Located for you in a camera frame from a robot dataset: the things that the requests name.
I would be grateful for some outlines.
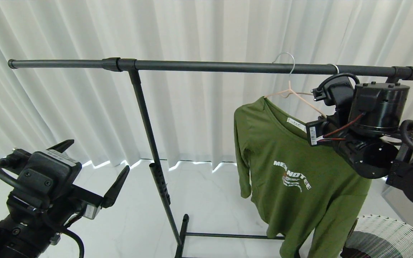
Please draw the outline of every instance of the white curtain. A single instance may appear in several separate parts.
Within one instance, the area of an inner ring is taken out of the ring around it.
[[[0,157],[75,139],[69,155],[82,162],[151,159],[127,73],[11,70],[8,59],[271,62],[282,51],[297,63],[413,66],[413,1],[0,1]],[[325,78],[291,82],[308,92]],[[288,76],[141,71],[141,79],[161,158],[215,166],[235,160],[234,110],[286,88]],[[402,83],[412,87],[403,118],[413,119],[413,81]],[[305,122],[317,117],[297,98],[272,101]]]

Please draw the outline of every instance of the black metal rack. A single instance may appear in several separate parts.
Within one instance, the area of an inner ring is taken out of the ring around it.
[[[263,235],[235,235],[235,234],[211,234],[187,232],[189,215],[185,214],[182,219],[182,226],[178,232],[172,211],[170,209],[170,196],[163,176],[159,153],[157,152],[156,140],[151,127],[149,113],[144,100],[143,88],[139,70],[153,71],[198,71],[198,72],[254,72],[254,73],[290,73],[293,64],[274,63],[237,63],[237,62],[183,62],[183,61],[144,61],[136,59],[123,59],[119,57],[106,58],[102,60],[13,60],[8,61],[12,69],[17,68],[102,68],[114,72],[127,71],[135,91],[139,110],[143,119],[144,128],[151,148],[154,163],[149,165],[154,182],[156,183],[159,195],[170,222],[174,237],[177,242],[175,258],[182,258],[185,238],[190,237],[226,237],[226,238],[250,238],[269,239]],[[387,82],[397,82],[398,80],[413,80],[413,67],[372,67],[372,66],[351,66],[331,64],[295,64],[294,74],[304,75],[334,75],[338,72],[349,72],[358,76],[379,76],[387,77]],[[278,236],[277,240],[284,240],[285,237]]]

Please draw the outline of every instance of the long-sleeve shirt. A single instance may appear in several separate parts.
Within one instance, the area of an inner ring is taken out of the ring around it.
[[[359,176],[332,147],[310,147],[305,124],[268,99],[239,107],[234,135],[241,196],[269,224],[267,236],[285,236],[282,258],[315,229],[308,258],[338,257],[371,180]]]

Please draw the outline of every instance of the white woven basket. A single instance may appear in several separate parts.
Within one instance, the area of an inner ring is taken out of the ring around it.
[[[413,258],[413,227],[380,215],[361,216],[345,247],[371,258]]]

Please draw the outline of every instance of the hanger hook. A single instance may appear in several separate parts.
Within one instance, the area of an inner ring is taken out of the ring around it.
[[[341,72],[339,72],[339,67],[337,67],[337,65],[335,65],[335,64],[330,64],[330,65],[332,65],[332,66],[334,66],[334,67],[336,68],[337,74],[341,73]]]
[[[278,54],[277,57],[275,57],[275,60],[272,62],[272,64],[274,64],[282,54],[289,54],[291,56],[291,58],[293,59],[293,68],[291,69],[291,72],[290,72],[290,75],[289,75],[289,77],[291,77],[291,74],[294,71],[294,67],[295,67],[295,59],[294,59],[294,56],[290,52],[281,52],[280,54]]]

